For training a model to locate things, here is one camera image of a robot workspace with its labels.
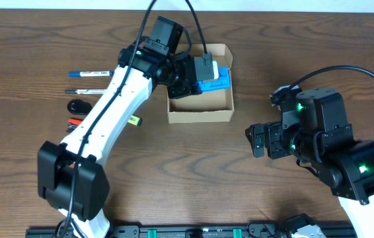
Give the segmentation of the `brown cardboard box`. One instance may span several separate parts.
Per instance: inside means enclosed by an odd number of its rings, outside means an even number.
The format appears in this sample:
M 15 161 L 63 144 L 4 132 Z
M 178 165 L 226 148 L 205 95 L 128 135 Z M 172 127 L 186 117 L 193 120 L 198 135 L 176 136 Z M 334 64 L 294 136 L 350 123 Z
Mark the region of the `brown cardboard box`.
M 208 44 L 207 52 L 217 62 L 229 86 L 226 89 L 204 92 L 182 99 L 167 99 L 167 114 L 170 124 L 198 122 L 228 122 L 235 111 L 233 102 L 233 78 L 231 66 L 233 55 L 226 44 Z

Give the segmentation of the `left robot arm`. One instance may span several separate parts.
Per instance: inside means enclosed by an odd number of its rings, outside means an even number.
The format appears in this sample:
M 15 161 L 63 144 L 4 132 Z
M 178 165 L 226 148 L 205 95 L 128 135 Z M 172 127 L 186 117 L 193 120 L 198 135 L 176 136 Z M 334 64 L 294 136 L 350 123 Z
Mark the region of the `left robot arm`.
M 38 151 L 38 193 L 65 219 L 55 230 L 64 237 L 106 237 L 110 222 L 103 212 L 110 191 L 104 167 L 118 136 L 157 85 L 170 99 L 199 93 L 194 58 L 177 53 L 180 24 L 159 17 L 150 37 L 121 50 L 106 92 L 86 118 L 60 144 L 46 141 Z

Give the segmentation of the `red and black stapler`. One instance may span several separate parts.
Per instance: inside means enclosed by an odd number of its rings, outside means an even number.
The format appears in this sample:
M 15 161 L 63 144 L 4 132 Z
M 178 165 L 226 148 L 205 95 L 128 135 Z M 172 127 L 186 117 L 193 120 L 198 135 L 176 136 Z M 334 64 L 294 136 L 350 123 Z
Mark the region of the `red and black stapler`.
M 74 131 L 80 124 L 82 123 L 82 120 L 76 119 L 76 118 L 70 118 L 67 121 L 67 133 L 71 133 Z

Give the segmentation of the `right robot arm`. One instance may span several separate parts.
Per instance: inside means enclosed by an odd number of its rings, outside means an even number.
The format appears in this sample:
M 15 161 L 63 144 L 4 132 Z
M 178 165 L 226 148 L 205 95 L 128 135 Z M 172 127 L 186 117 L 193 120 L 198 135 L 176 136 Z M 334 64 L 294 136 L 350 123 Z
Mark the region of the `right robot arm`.
M 280 88 L 271 100 L 280 120 L 245 130 L 253 156 L 294 156 L 338 197 L 355 234 L 374 237 L 374 141 L 354 138 L 341 94 L 332 88 Z

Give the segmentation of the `blue plastic case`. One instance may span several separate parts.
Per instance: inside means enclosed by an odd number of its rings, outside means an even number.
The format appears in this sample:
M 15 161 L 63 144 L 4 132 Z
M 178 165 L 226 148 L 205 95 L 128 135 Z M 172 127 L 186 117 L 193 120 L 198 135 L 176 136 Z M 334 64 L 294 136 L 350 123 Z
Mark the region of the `blue plastic case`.
M 218 73 L 219 78 L 215 81 L 208 83 L 205 83 L 204 81 L 197 82 L 197 86 L 202 93 L 231 88 L 231 78 L 229 76 L 229 69 L 227 67 L 220 67 L 218 69 Z

